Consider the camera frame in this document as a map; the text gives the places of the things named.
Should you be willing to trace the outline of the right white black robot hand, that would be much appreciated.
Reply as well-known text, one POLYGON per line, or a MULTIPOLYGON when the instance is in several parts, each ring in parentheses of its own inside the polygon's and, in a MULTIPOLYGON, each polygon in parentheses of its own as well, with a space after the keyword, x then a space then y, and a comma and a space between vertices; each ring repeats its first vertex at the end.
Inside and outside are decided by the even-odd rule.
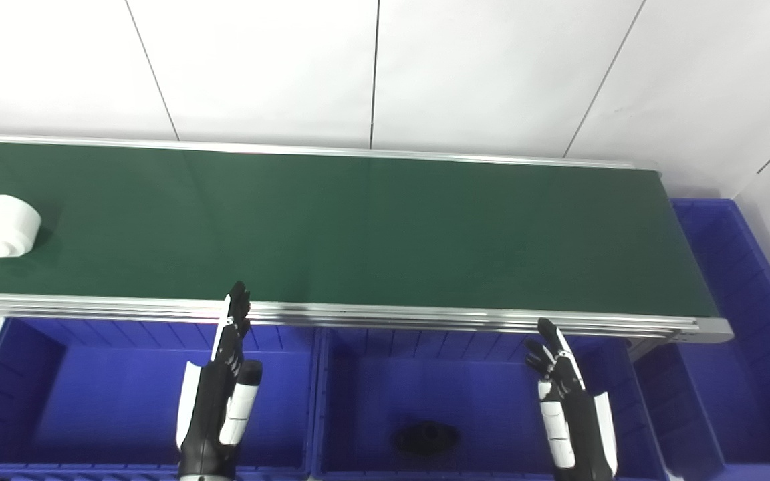
POLYGON ((526 365, 539 374, 537 390, 556 480, 614 480, 616 430, 608 393, 592 395, 558 326, 538 319, 544 342, 525 341, 526 365))

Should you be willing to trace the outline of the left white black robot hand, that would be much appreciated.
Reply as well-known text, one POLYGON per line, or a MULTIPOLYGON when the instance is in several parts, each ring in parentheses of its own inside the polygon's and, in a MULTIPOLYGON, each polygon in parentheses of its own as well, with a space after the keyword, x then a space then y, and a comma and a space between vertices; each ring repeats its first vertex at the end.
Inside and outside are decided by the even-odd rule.
POLYGON ((250 331, 250 293, 236 281, 224 299, 210 360, 186 363, 181 384, 175 442, 180 480, 233 480, 241 440, 259 393, 263 364, 245 359, 250 331))

